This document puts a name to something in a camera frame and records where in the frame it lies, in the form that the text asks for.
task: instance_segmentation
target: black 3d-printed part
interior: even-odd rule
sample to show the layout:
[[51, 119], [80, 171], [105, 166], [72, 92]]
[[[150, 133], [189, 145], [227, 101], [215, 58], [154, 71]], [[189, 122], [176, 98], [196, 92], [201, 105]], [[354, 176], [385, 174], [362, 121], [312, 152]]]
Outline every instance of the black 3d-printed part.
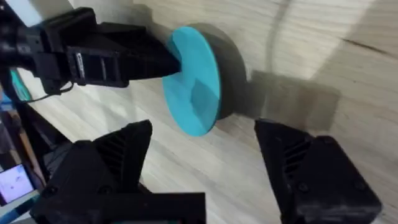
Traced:
[[284, 224], [369, 224], [382, 205], [339, 144], [283, 124], [256, 134]]
[[206, 223], [205, 194], [148, 194], [139, 185], [149, 121], [78, 141], [30, 211], [38, 224], [176, 221]]

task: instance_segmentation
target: blue circular object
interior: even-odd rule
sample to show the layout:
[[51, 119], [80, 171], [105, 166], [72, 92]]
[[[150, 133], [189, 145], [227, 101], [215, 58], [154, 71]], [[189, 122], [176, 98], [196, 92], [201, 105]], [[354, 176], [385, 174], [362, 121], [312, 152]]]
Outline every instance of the blue circular object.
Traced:
[[192, 27], [181, 27], [167, 41], [181, 72], [163, 77], [169, 110], [189, 135], [202, 136], [215, 125], [221, 102], [220, 75], [209, 43]]

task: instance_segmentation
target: black cable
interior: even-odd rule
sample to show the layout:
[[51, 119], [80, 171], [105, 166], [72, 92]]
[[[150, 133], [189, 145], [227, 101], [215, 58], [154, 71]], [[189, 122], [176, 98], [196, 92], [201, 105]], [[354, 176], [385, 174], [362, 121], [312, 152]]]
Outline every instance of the black cable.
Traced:
[[[60, 90], [60, 92], [61, 92], [61, 93], [66, 93], [66, 92], [69, 92], [70, 90], [72, 90], [72, 88], [73, 88], [73, 86], [75, 85], [75, 83], [74, 83], [74, 82], [71, 82], [71, 83], [72, 83], [72, 85], [71, 85], [70, 87], [68, 87], [68, 88], [66, 88], [66, 89], [63, 89], [63, 90]], [[40, 98], [38, 98], [38, 99], [34, 99], [34, 100], [25, 100], [25, 101], [17, 101], [17, 103], [35, 103], [35, 102], [38, 102], [38, 101], [40, 101], [40, 100], [47, 99], [48, 97], [55, 96], [55, 95], [57, 95], [57, 94], [48, 94], [48, 95], [42, 96], [42, 97], [40, 97]]]

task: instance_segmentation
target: monitor screen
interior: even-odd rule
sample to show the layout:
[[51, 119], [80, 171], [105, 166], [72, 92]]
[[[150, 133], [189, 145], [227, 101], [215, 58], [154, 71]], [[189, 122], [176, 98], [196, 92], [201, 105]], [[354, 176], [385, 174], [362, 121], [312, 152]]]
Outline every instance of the monitor screen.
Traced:
[[33, 185], [22, 164], [0, 173], [0, 194], [5, 204], [33, 190]]

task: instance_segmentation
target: wooden surface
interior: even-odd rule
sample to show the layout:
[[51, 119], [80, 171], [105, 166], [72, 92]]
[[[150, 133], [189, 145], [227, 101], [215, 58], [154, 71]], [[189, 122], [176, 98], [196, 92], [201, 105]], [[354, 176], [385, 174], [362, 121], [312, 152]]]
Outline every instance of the wooden surface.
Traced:
[[[76, 87], [33, 107], [72, 141], [150, 119], [142, 172], [154, 192], [207, 193], [209, 223], [280, 223], [253, 118], [331, 134], [398, 223], [398, 1], [74, 0], [99, 21], [140, 24], [160, 39], [179, 26], [205, 33], [234, 113], [192, 138], [171, 118], [161, 80], [128, 89]], [[34, 97], [44, 93], [29, 74]]]

